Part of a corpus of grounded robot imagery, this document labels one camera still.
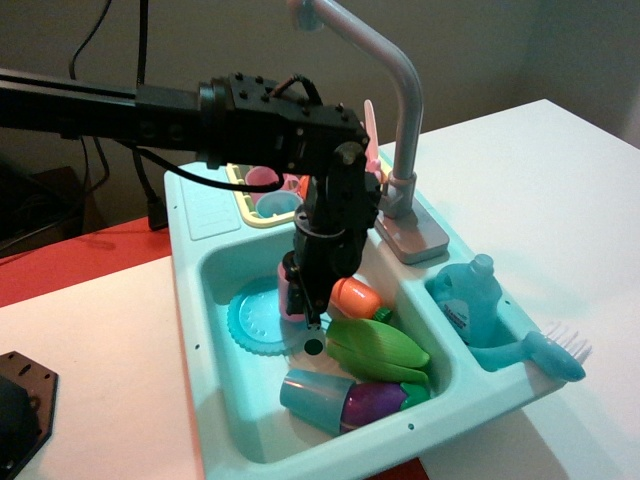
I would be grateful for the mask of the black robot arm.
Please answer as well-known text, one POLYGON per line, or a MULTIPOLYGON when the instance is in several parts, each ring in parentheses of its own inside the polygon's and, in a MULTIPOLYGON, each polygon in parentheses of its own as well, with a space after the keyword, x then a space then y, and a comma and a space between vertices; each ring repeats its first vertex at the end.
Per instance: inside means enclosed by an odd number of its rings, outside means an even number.
POLYGON ((284 257, 285 306, 316 328, 334 284, 360 266, 381 186, 366 169, 369 136, 355 113, 324 104, 311 81, 302 85, 295 93, 290 81, 237 73, 193 93, 3 70, 1 124, 65 139, 111 139, 153 161, 163 149, 192 151, 212 169, 265 166, 279 178, 308 177, 294 214, 293 248, 284 257))

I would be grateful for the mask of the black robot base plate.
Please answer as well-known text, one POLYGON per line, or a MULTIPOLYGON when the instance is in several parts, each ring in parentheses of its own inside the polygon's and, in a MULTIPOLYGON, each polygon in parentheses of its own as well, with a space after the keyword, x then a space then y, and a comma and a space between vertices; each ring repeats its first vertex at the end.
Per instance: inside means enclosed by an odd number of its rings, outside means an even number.
POLYGON ((25 355, 1 355, 1 478, 15 479, 52 434, 59 375, 25 355))

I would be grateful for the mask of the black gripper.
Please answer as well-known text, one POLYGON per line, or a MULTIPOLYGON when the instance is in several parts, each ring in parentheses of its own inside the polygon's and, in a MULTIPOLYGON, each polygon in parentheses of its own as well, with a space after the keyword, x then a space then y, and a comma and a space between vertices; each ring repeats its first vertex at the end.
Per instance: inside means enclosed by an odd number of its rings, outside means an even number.
POLYGON ((360 267, 367 237, 367 229, 320 234, 297 225, 293 252, 281 261, 289 281, 287 313, 303 313, 307 327, 318 329, 334 284, 360 267))

